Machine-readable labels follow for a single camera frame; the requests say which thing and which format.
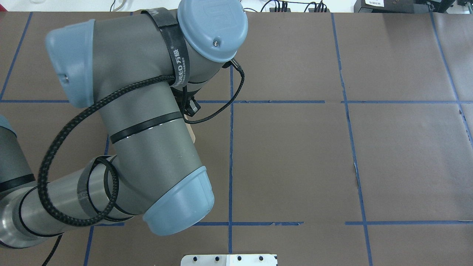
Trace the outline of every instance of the black cable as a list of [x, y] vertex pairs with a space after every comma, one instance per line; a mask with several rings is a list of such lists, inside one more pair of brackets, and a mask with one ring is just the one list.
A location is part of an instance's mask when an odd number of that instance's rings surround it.
[[233, 101], [235, 100], [235, 98], [238, 96], [238, 94], [240, 93], [241, 91], [241, 88], [243, 87], [243, 83], [245, 82], [245, 72], [243, 72], [243, 68], [240, 66], [240, 64], [238, 64], [238, 62], [235, 60], [235, 59], [232, 59], [232, 65], [234, 66], [234, 68], [240, 73], [240, 77], [241, 77], [241, 80], [240, 80], [240, 85], [238, 86], [238, 89], [236, 90], [236, 92], [234, 93], [233, 97], [224, 105], [222, 106], [222, 108], [220, 108], [219, 110], [217, 110], [215, 113], [209, 115], [208, 117], [206, 118], [202, 118], [202, 119], [199, 119], [199, 120], [195, 120], [195, 121], [189, 121], [187, 120], [185, 117], [184, 117], [184, 111], [185, 111], [185, 101], [186, 101], [186, 94], [187, 94], [187, 86], [184, 86], [182, 88], [182, 102], [181, 102], [181, 113], [182, 113], [182, 118], [184, 119], [184, 121], [188, 124], [198, 124], [198, 123], [202, 123], [202, 122], [205, 122], [205, 121], [208, 121], [210, 119], [212, 119], [213, 117], [215, 117], [216, 115], [218, 115], [220, 112], [222, 112], [223, 110], [225, 110], [225, 108], [227, 108], [228, 106], [230, 106]]
[[249, 10], [253, 10], [254, 12], [257, 12], [256, 10], [251, 9], [251, 8], [244, 8], [243, 10], [245, 10], [245, 9], [249, 9]]
[[263, 5], [263, 7], [261, 8], [261, 11], [260, 11], [260, 12], [263, 12], [264, 7], [265, 7], [267, 4], [269, 4], [270, 2], [273, 2], [273, 1], [276, 2], [276, 3], [279, 5], [279, 1], [278, 1], [278, 0], [269, 0], [269, 1], [267, 1], [267, 2]]
[[110, 12], [112, 12], [112, 7], [115, 5], [115, 2], [116, 2], [116, 1], [117, 1], [117, 0], [114, 0], [114, 2], [110, 5]]
[[315, 2], [310, 2], [310, 3], [307, 4], [306, 9], [304, 9], [304, 12], [307, 11], [307, 9], [309, 8], [310, 5], [314, 5], [314, 10], [317, 8], [317, 3], [315, 3]]
[[53, 248], [51, 249], [51, 252], [49, 252], [48, 257], [44, 260], [42, 266], [46, 266], [46, 265], [48, 264], [48, 262], [51, 260], [51, 258], [53, 257], [54, 253], [56, 252], [56, 249], [57, 249], [58, 246], [59, 246], [59, 242], [61, 241], [61, 238], [62, 238], [62, 235], [59, 235], [58, 238], [56, 239], [56, 242], [54, 243]]
[[320, 0], [319, 6], [317, 7], [317, 12], [323, 12], [324, 10], [324, 0]]
[[89, 108], [85, 109], [84, 111], [80, 112], [77, 116], [75, 116], [72, 120], [70, 120], [62, 129], [61, 131], [57, 134], [57, 136], [54, 138], [53, 142], [48, 148], [48, 151], [46, 152], [46, 155], [43, 158], [43, 161], [41, 162], [41, 166], [39, 169], [39, 174], [38, 174], [38, 196], [39, 200], [41, 202], [41, 205], [43, 205], [44, 209], [56, 220], [61, 221], [65, 224], [72, 225], [72, 226], [90, 226], [93, 224], [98, 223], [99, 221], [103, 220], [113, 209], [115, 205], [115, 201], [118, 196], [118, 173], [113, 164], [111, 164], [109, 161], [107, 161], [105, 158], [97, 158], [98, 163], [102, 163], [106, 165], [110, 169], [110, 173], [112, 174], [112, 181], [113, 181], [113, 189], [112, 189], [112, 195], [110, 196], [110, 201], [108, 202], [107, 206], [103, 211], [97, 214], [97, 216], [90, 218], [90, 219], [78, 219], [74, 218], [71, 216], [68, 216], [67, 214], [59, 211], [56, 207], [54, 207], [53, 203], [51, 202], [51, 199], [48, 195], [48, 173], [49, 173], [49, 168], [51, 166], [51, 163], [53, 162], [54, 156], [56, 155], [57, 151], [59, 150], [60, 146], [64, 142], [64, 140], [67, 138], [67, 136], [71, 133], [71, 131], [82, 121], [84, 121], [87, 117], [91, 116], [93, 113], [95, 113], [97, 110], [100, 108], [104, 107], [105, 105], [111, 103], [118, 97], [131, 92], [136, 89], [140, 89], [142, 87], [149, 86], [151, 84], [155, 84], [158, 82], [163, 82], [163, 81], [170, 81], [170, 80], [175, 80], [174, 76], [158, 76], [154, 77], [151, 79], [143, 80], [140, 82], [133, 83], [131, 85], [125, 86], [105, 98], [99, 100], [98, 102], [94, 103], [92, 106]]

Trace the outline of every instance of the blue tape grid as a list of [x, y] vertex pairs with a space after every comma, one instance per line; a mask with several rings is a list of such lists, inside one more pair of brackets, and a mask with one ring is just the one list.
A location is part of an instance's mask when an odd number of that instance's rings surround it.
[[363, 203], [363, 193], [361, 191], [361, 181], [359, 178], [358, 161], [356, 158], [355, 141], [353, 140], [353, 131], [351, 129], [350, 111], [348, 109], [348, 99], [347, 99], [347, 92], [345, 89], [345, 81], [343, 80], [343, 75], [342, 75], [342, 60], [340, 59], [340, 50], [338, 47], [337, 30], [335, 28], [335, 17], [333, 16], [333, 13], [330, 13], [330, 15], [332, 17], [333, 38], [335, 40], [335, 49], [337, 51], [337, 59], [338, 59], [337, 61], [338, 61], [338, 70], [340, 73], [340, 82], [342, 83], [342, 88], [343, 88], [343, 101], [345, 105], [345, 113], [347, 116], [348, 132], [350, 135], [351, 153], [353, 156], [353, 163], [355, 165], [355, 174], [356, 174], [356, 179], [358, 182], [358, 198], [359, 198], [359, 205], [361, 208], [361, 219], [363, 220], [362, 221], [363, 230], [365, 232], [365, 243], [366, 243], [366, 251], [368, 254], [368, 263], [369, 263], [369, 266], [373, 266], [373, 259], [371, 257], [371, 246], [369, 244], [369, 236], [368, 236], [368, 224], [366, 222], [365, 205]]
[[[26, 21], [25, 28], [23, 30], [22, 36], [20, 38], [20, 41], [18, 43], [17, 49], [15, 51], [15, 55], [13, 57], [13, 60], [11, 62], [9, 71], [7, 73], [6, 79], [3, 83], [2, 90], [0, 92], [0, 103], [69, 103], [67, 100], [4, 100], [3, 96], [5, 94], [5, 90], [8, 85], [8, 81], [10, 79], [11, 73], [13, 71], [16, 59], [18, 57], [21, 45], [23, 43], [23, 40], [25, 38], [29, 23], [31, 21], [31, 18], [33, 16], [33, 13], [30, 12], [28, 19]], [[465, 130], [468, 134], [468, 137], [470, 139], [470, 144], [473, 148], [473, 138], [472, 134], [468, 125], [468, 122], [466, 121], [462, 104], [473, 104], [473, 101], [460, 101], [458, 97], [458, 92], [456, 90], [456, 86], [453, 82], [453, 78], [450, 72], [450, 68], [447, 64], [447, 61], [445, 59], [445, 55], [440, 43], [440, 39], [438, 37], [437, 33], [437, 28], [435, 25], [435, 20], [433, 17], [433, 14], [430, 13], [430, 19], [432, 22], [432, 27], [434, 30], [436, 42], [445, 66], [445, 69], [448, 74], [448, 78], [450, 81], [450, 84], [452, 86], [453, 93], [455, 95], [455, 101], [351, 101], [347, 99], [347, 94], [346, 94], [346, 89], [345, 89], [345, 82], [343, 80], [343, 75], [342, 75], [342, 62], [340, 58], [340, 51], [339, 51], [339, 46], [338, 46], [338, 39], [337, 39], [337, 33], [336, 33], [336, 27], [335, 27], [335, 19], [333, 14], [332, 16], [332, 26], [333, 26], [333, 36], [335, 40], [335, 49], [337, 52], [337, 60], [338, 60], [338, 65], [339, 65], [339, 72], [340, 72], [340, 81], [342, 84], [343, 88], [343, 101], [341, 104], [345, 105], [345, 111], [346, 111], [346, 117], [347, 117], [347, 125], [348, 125], [348, 130], [349, 130], [349, 135], [350, 135], [350, 144], [351, 144], [351, 150], [352, 150], [352, 155], [353, 155], [353, 160], [355, 164], [355, 169], [356, 169], [356, 178], [357, 182], [359, 185], [359, 201], [360, 201], [360, 208], [362, 212], [362, 221], [348, 221], [345, 222], [345, 225], [347, 226], [363, 226], [364, 232], [365, 232], [365, 242], [367, 246], [367, 254], [368, 254], [368, 263], [370, 266], [373, 265], [372, 263], [372, 258], [371, 258], [371, 249], [370, 249], [370, 244], [369, 244], [369, 235], [368, 235], [368, 228], [367, 226], [378, 226], [378, 225], [458, 225], [458, 224], [468, 224], [468, 225], [473, 225], [473, 221], [367, 221], [366, 220], [366, 215], [365, 215], [365, 210], [364, 210], [364, 204], [363, 204], [363, 195], [361, 191], [361, 182], [360, 182], [360, 177], [359, 177], [359, 171], [358, 171], [358, 163], [356, 160], [356, 150], [355, 150], [355, 144], [354, 144], [354, 139], [353, 139], [353, 132], [351, 129], [351, 121], [350, 121], [350, 115], [349, 115], [349, 105], [350, 104], [457, 104], [461, 113], [462, 113], [462, 119], [463, 123], [465, 126]], [[230, 94], [233, 95], [233, 68], [230, 68]], [[226, 103], [226, 100], [203, 100], [199, 101], [200, 103], [206, 104], [206, 103]], [[230, 160], [230, 167], [229, 167], [229, 200], [228, 200], [228, 222], [198, 222], [194, 226], [228, 226], [228, 251], [229, 253], [232, 253], [232, 227], [233, 226], [298, 226], [303, 224], [304, 222], [234, 222], [233, 221], [233, 216], [232, 216], [232, 205], [233, 205], [233, 116], [234, 116], [234, 111], [233, 111], [233, 105], [234, 104], [323, 104], [325, 101], [323, 100], [236, 100], [230, 107], [230, 154], [229, 154], [229, 160]], [[109, 147], [109, 139], [107, 137], [106, 143], [105, 143], [105, 151], [104, 154], [108, 154], [108, 147]], [[124, 226], [123, 222], [120, 223], [115, 223], [115, 224], [99, 224], [96, 226]], [[86, 254], [85, 254], [85, 259], [84, 259], [84, 266], [88, 264], [88, 257], [90, 254], [90, 248], [92, 244], [92, 238], [93, 238], [93, 233], [94, 233], [94, 228], [96, 226], [90, 227], [89, 231], [89, 238], [88, 238], [88, 243], [87, 243], [87, 249], [86, 249]]]
[[445, 55], [443, 53], [442, 44], [440, 43], [440, 39], [438, 38], [437, 27], [435, 26], [434, 15], [433, 15], [432, 12], [430, 12], [430, 21], [432, 22], [432, 27], [434, 28], [435, 40], [437, 41], [438, 50], [440, 51], [440, 55], [442, 56], [442, 61], [445, 65], [445, 70], [447, 71], [448, 79], [450, 80], [450, 85], [452, 86], [453, 94], [455, 95], [455, 100], [458, 104], [458, 108], [460, 109], [460, 112], [461, 112], [461, 115], [462, 115], [463, 125], [465, 126], [466, 133], [468, 134], [468, 139], [470, 140], [470, 145], [473, 148], [472, 133], [470, 131], [470, 128], [468, 127], [468, 122], [466, 121], [465, 113], [463, 112], [463, 107], [460, 104], [460, 99], [458, 98], [458, 92], [456, 90], [455, 83], [453, 82], [452, 73], [450, 72], [450, 68], [448, 67], [447, 61], [445, 59]]

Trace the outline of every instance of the black strap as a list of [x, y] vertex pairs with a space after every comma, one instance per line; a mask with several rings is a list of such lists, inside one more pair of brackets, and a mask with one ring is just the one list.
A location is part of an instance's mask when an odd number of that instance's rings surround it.
[[182, 87], [189, 81], [189, 53], [179, 22], [166, 8], [143, 10], [161, 31], [174, 67], [175, 82], [171, 87]]
[[36, 233], [34, 231], [32, 231], [31, 229], [29, 229], [25, 222], [23, 221], [23, 217], [21, 216], [21, 206], [23, 206], [23, 202], [25, 201], [26, 197], [32, 192], [34, 191], [35, 189], [37, 189], [38, 187], [35, 186], [33, 187], [32, 189], [30, 189], [24, 196], [23, 198], [21, 198], [21, 201], [20, 201], [20, 205], [18, 207], [18, 217], [20, 218], [20, 223], [21, 225], [23, 226], [23, 228], [26, 229], [26, 231], [30, 232], [32, 235], [35, 235], [35, 236], [38, 236], [38, 237], [46, 237], [46, 238], [49, 238], [49, 237], [55, 237], [55, 236], [59, 236], [59, 235], [62, 235], [64, 232], [62, 233], [57, 233], [57, 234], [53, 234], [53, 235], [43, 235], [43, 234], [39, 234], [39, 233]]
[[3, 192], [3, 191], [7, 191], [11, 188], [21, 186], [21, 185], [27, 184], [29, 182], [33, 182], [34, 180], [35, 180], [35, 176], [33, 174], [28, 174], [28, 175], [24, 175], [24, 176], [21, 176], [21, 177], [17, 177], [17, 178], [14, 178], [14, 179], [7, 180], [5, 182], [1, 182], [0, 183], [0, 193]]
[[79, 180], [77, 182], [77, 197], [79, 199], [79, 204], [82, 207], [82, 210], [89, 216], [95, 217], [97, 215], [96, 208], [92, 203], [92, 199], [90, 198], [90, 193], [88, 190], [89, 187], [89, 179], [92, 170], [94, 170], [95, 166], [97, 166], [97, 158], [91, 160], [87, 166], [80, 174]]
[[145, 131], [151, 127], [155, 127], [157, 125], [164, 124], [164, 123], [167, 123], [179, 118], [182, 118], [181, 112], [173, 112], [173, 113], [169, 113], [165, 115], [160, 115], [158, 117], [130, 126], [128, 128], [125, 128], [113, 134], [112, 136], [110, 136], [110, 141], [112, 142], [112, 144], [115, 144], [117, 141], [120, 141], [126, 137], [129, 137], [131, 135]]

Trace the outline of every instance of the light blue end cap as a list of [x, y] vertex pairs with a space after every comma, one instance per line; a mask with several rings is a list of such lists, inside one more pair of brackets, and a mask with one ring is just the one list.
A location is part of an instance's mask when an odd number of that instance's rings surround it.
[[94, 103], [92, 47], [94, 23], [91, 19], [55, 29], [46, 36], [46, 50], [70, 103], [77, 108]]
[[237, 0], [182, 0], [177, 19], [187, 42], [214, 62], [227, 62], [248, 32], [248, 18]]
[[12, 131], [15, 134], [15, 136], [17, 135], [17, 133], [13, 130], [13, 128], [11, 127], [6, 117], [2, 115], [0, 115], [0, 126]]
[[202, 166], [156, 201], [145, 212], [143, 220], [157, 235], [175, 234], [202, 220], [214, 201], [207, 169]]

